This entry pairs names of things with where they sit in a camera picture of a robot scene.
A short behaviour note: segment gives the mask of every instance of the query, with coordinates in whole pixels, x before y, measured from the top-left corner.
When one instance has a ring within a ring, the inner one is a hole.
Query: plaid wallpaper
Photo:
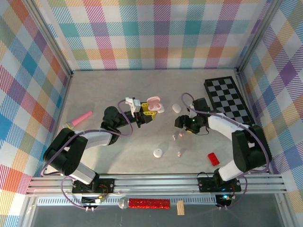
[[[284,0],[242,75],[303,226],[303,0]]]
[[[269,2],[36,0],[75,70],[234,68]]]
[[[0,0],[0,227],[42,167],[68,77],[21,0]]]

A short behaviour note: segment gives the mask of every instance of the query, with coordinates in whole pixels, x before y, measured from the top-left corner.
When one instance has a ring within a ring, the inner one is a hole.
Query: pink toy
[[[66,126],[69,129],[73,129],[77,124],[79,124],[81,121],[85,120],[86,118],[88,118],[89,116],[91,116],[93,114],[92,111],[88,111],[87,113],[81,115],[80,117],[77,117],[76,119],[65,123],[64,126]]]
[[[150,111],[155,111],[155,112],[159,112],[159,113],[164,112],[163,105],[161,103],[159,103],[160,98],[158,96],[148,98],[146,102],[148,104],[148,109]]]

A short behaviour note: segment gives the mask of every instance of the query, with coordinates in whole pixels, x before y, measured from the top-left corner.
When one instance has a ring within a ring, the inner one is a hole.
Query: red glitter tube
[[[128,207],[143,209],[169,209],[170,201],[161,199],[129,199]]]

